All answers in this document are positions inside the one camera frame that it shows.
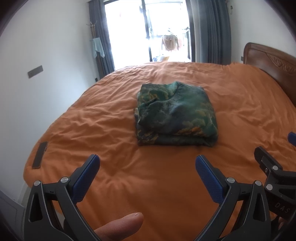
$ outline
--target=folded clothing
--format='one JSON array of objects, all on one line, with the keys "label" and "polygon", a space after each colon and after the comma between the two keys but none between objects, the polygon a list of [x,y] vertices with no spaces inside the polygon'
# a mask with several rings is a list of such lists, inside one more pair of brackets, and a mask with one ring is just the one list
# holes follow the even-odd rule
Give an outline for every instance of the folded clothing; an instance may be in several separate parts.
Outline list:
[{"label": "folded clothing", "polygon": [[200,86],[144,84],[135,108],[139,145],[205,145],[218,139],[212,104]]}]

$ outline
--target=curtain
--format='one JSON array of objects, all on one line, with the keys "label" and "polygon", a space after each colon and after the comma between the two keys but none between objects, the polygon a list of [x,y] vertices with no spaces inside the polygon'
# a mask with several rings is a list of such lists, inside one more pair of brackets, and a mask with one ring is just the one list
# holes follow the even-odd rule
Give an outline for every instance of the curtain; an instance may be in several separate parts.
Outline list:
[{"label": "curtain", "polygon": [[97,56],[100,79],[114,71],[114,61],[111,52],[105,5],[103,0],[89,2],[90,21],[96,23],[96,37],[101,39],[105,57]]},{"label": "curtain", "polygon": [[199,8],[200,62],[230,64],[231,32],[225,0],[196,0]]}]

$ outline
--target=light blue towel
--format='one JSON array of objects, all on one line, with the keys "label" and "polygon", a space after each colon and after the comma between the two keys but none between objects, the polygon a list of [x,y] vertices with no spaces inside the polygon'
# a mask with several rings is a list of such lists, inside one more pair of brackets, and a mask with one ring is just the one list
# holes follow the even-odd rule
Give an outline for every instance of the light blue towel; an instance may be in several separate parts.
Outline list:
[{"label": "light blue towel", "polygon": [[93,39],[93,51],[94,51],[94,58],[97,57],[97,52],[100,53],[101,57],[105,57],[102,42],[100,38]]}]

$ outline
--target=orange bedspread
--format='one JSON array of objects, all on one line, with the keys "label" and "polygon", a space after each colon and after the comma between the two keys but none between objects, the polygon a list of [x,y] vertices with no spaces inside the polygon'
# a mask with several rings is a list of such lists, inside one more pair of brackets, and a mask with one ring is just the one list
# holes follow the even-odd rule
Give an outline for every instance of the orange bedspread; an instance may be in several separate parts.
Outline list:
[{"label": "orange bedspread", "polygon": [[[219,131],[213,148],[137,145],[133,109],[141,85],[174,81],[201,85],[207,92]],[[190,241],[217,208],[195,170],[196,156],[205,155],[239,182],[264,182],[253,156],[261,145],[285,170],[296,171],[296,148],[287,141],[295,121],[296,109],[284,91],[253,66],[162,62],[128,67],[89,88],[49,127],[29,156],[24,179],[29,186],[35,180],[57,182],[97,154],[101,168],[78,204],[92,228],[142,212],[143,226],[127,240]],[[41,168],[32,169],[44,141],[49,144]]]}]

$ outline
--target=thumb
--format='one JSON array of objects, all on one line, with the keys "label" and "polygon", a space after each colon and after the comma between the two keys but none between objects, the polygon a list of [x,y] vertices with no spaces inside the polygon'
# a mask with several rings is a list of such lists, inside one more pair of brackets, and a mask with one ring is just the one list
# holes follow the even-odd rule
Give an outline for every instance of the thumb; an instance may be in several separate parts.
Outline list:
[{"label": "thumb", "polygon": [[136,233],[144,221],[142,213],[132,213],[95,230],[102,241],[121,241]]}]

